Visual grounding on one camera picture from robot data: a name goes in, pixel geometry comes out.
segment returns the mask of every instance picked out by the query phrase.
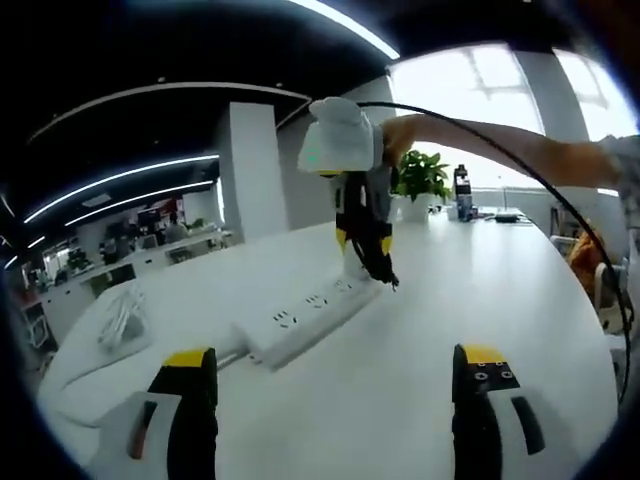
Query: electrical socket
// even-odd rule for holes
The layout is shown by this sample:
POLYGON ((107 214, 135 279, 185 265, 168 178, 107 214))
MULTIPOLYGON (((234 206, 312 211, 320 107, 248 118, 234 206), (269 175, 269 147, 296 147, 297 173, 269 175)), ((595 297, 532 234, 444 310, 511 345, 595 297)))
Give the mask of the electrical socket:
POLYGON ((379 291, 378 282, 342 276, 289 308, 266 318, 239 319, 234 326, 254 360, 277 369, 346 322, 379 291))

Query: robotic arm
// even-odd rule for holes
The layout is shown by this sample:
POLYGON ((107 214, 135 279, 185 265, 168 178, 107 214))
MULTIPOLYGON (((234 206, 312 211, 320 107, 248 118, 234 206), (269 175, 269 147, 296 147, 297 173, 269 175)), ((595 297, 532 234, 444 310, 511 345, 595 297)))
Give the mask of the robotic arm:
POLYGON ((298 168, 330 179, 345 273, 395 288, 389 255, 393 175, 383 162, 382 130, 345 98, 313 102, 309 111, 317 121, 307 131, 298 168))

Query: hand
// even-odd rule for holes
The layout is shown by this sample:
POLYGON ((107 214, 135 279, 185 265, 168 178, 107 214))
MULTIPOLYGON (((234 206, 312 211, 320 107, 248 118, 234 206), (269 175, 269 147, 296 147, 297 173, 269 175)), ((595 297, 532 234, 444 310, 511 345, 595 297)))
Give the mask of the hand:
POLYGON ((415 141, 415 127, 411 122, 413 115, 391 118, 382 125, 384 141, 384 162, 399 167, 402 156, 407 153, 415 141))

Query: green leaves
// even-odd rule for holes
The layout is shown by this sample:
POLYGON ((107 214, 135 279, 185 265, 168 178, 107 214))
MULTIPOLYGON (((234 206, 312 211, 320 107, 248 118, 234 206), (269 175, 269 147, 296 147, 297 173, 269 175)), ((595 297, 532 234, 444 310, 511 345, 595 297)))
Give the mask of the green leaves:
POLYGON ((444 171, 448 166, 440 163, 439 153, 427 155, 410 150, 400 162, 400 183, 394 193, 408 196, 412 202, 415 202, 421 193, 430 193, 445 199, 451 195, 451 189, 444 184, 449 178, 444 171))

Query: water bottle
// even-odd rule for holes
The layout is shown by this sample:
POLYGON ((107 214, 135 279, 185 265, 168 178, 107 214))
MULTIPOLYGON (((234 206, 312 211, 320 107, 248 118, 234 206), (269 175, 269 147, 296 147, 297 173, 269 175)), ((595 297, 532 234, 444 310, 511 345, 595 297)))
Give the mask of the water bottle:
POLYGON ((471 198, 471 183, 469 174, 463 164, 453 171, 453 188, 456 196, 456 207, 458 209, 458 220, 469 222, 473 218, 473 201, 471 198))

